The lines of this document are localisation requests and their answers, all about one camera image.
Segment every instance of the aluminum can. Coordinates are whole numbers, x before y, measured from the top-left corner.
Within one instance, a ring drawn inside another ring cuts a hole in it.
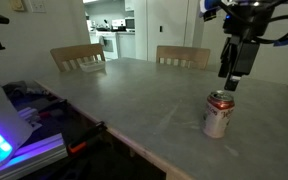
[[[212,138],[221,138],[229,124],[234,110],[234,98],[227,92],[218,90],[207,97],[203,131]]]

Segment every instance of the can lid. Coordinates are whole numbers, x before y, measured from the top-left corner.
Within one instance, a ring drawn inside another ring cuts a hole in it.
[[[220,101],[234,101],[234,97],[223,90],[213,91],[211,92],[211,96]]]

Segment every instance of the gray table top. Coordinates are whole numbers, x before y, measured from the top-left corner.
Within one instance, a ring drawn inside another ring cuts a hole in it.
[[[198,179],[288,179],[288,87],[242,78],[226,135],[202,132],[217,73],[123,58],[37,82]]]

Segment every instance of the wooden chair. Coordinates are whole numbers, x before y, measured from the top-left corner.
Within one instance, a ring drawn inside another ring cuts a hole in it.
[[[161,59],[163,59],[164,64],[204,70],[209,56],[209,49],[181,46],[157,46],[156,62],[161,63]]]
[[[102,45],[100,44],[55,48],[50,52],[61,72],[77,69],[80,67],[79,63],[98,61],[98,55],[101,57],[100,60],[105,61]]]

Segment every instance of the countertop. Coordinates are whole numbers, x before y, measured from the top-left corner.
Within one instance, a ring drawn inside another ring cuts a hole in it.
[[[96,34],[96,31],[90,31],[89,32],[90,34]],[[119,34],[123,34],[123,35],[135,35],[135,32],[126,32],[126,31],[118,31],[118,32],[116,32],[117,33],[117,35],[119,35]]]
[[[206,97],[225,84],[214,72],[122,58],[36,82],[194,179],[288,179],[286,85],[242,78],[226,135],[212,139]]]

